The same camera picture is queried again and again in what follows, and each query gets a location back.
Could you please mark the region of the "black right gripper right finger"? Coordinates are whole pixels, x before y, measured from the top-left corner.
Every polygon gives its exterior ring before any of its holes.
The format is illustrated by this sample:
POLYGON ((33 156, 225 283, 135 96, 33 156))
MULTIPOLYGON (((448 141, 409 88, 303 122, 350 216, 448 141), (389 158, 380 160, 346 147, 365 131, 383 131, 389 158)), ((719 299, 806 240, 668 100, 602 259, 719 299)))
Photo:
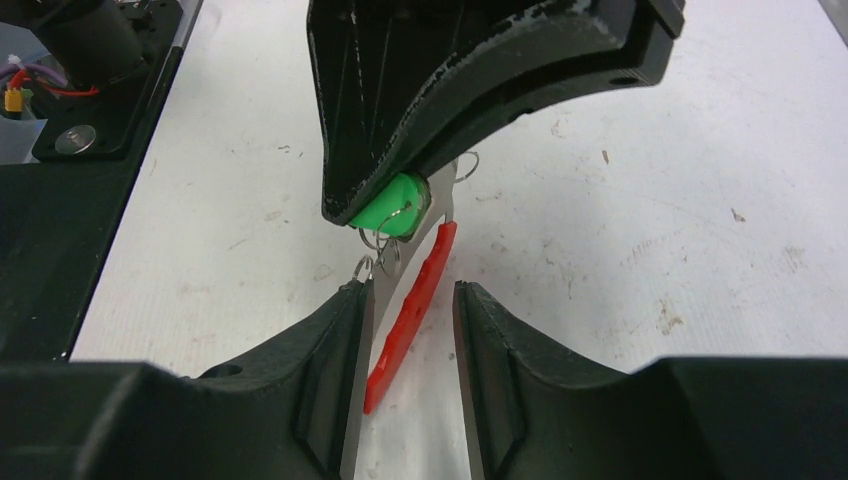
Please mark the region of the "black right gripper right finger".
POLYGON ((475 479, 843 479, 847 363, 670 357, 627 374, 454 288, 475 479))

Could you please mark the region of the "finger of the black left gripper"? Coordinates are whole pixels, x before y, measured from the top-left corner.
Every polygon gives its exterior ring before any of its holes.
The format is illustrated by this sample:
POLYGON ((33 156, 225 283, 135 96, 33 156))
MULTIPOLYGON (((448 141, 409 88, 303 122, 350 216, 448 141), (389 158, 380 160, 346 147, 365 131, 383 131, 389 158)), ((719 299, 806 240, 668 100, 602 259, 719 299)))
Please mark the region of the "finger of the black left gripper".
POLYGON ((355 217, 404 161, 395 132, 426 81, 526 1, 312 1, 307 38, 324 142, 322 214, 355 217))
POLYGON ((430 175, 548 106, 658 84, 681 35, 682 1, 533 1, 454 51, 404 120, 404 168, 430 175))

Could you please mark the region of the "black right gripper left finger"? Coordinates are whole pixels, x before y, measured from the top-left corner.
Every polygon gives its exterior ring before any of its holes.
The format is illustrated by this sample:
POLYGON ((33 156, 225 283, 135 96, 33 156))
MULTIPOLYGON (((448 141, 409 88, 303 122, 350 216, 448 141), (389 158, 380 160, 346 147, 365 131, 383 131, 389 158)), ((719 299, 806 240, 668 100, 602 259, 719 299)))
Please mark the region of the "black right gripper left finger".
POLYGON ((370 282, 196 378, 137 362, 1 368, 5 479, 350 479, 370 282))

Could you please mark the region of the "green key tag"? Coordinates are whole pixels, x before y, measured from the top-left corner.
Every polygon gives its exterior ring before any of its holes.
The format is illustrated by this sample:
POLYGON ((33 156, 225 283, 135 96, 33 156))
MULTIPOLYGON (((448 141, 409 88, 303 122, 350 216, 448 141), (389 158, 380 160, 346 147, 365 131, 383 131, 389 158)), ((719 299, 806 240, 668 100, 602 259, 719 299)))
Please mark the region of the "green key tag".
POLYGON ((430 203, 429 186, 420 176, 401 173, 349 225, 390 237, 415 232, 430 203))

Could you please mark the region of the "steel key holder red handle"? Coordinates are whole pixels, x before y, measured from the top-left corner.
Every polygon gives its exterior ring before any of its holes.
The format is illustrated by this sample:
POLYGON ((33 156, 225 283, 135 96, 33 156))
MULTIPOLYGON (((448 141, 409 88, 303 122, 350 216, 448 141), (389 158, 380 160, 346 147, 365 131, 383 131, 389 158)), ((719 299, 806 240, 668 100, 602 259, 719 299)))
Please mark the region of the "steel key holder red handle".
POLYGON ((479 166, 477 153, 468 153, 474 158, 474 165, 466 174, 460 176, 458 158, 442 167, 436 173, 424 178, 429 186, 430 203, 421 216, 415 232, 407 237, 388 235, 356 228, 360 239, 373 253, 366 254, 357 264, 356 272, 366 268, 372 281, 374 292, 374 328, 378 329, 385 318, 390 301, 395 297, 398 284, 408 270, 416 252, 431 231, 436 238, 427 257, 422 261, 415 280, 405 294, 395 321, 388 332, 382 351, 371 370, 366 383, 363 412, 374 413, 389 390, 414 337, 430 307, 438 284, 445 271, 450 256, 458 224, 454 220, 454 187, 467 180, 479 166))

